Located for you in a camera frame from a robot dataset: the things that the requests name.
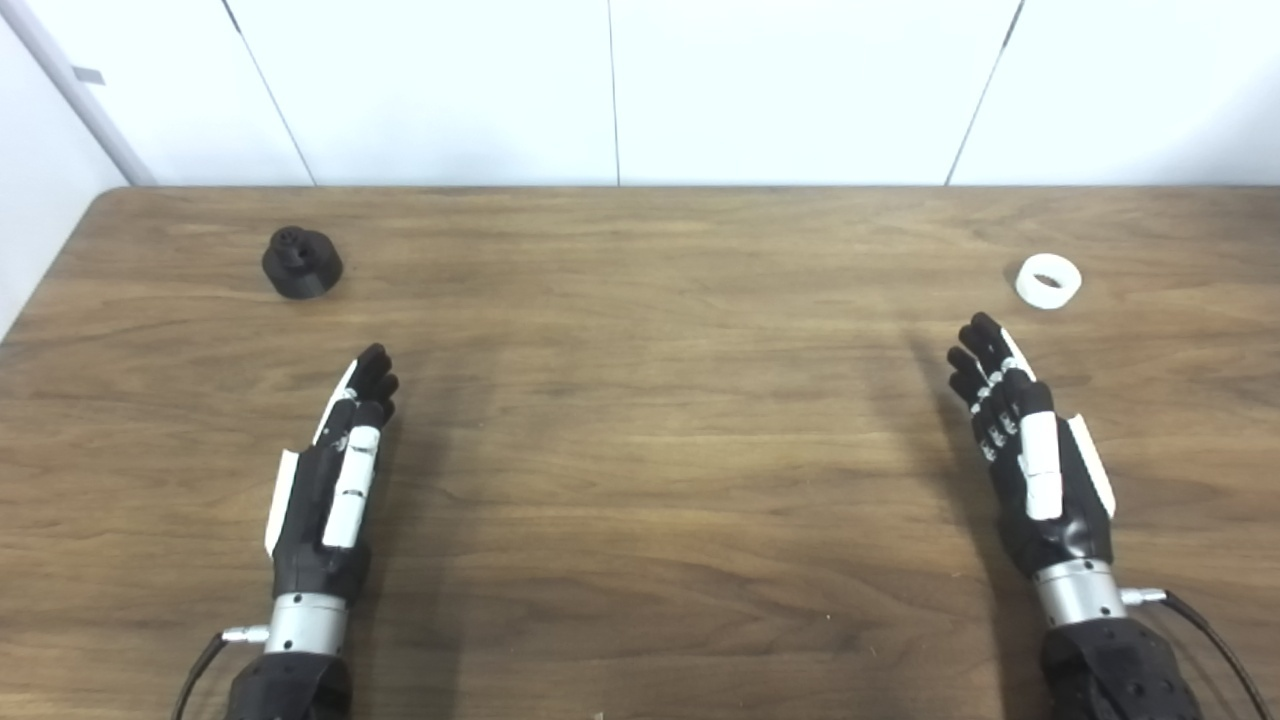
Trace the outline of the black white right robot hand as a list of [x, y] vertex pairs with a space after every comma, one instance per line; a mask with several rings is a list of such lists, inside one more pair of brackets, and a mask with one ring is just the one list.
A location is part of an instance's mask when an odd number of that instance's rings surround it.
[[1056, 407], [1050, 384], [987, 313], [957, 332], [948, 386], [968, 410], [998, 501], [1000, 543], [1025, 577], [1073, 560], [1114, 561], [1114, 491], [1082, 418]]

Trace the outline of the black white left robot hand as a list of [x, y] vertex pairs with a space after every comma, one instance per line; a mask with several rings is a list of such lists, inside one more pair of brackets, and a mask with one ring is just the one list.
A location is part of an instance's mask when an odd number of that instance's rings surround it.
[[372, 551], [362, 527], [399, 387], [392, 368], [383, 345], [367, 346], [337, 383], [310, 446], [283, 451], [264, 539], [273, 596], [325, 594], [352, 606], [364, 593]]

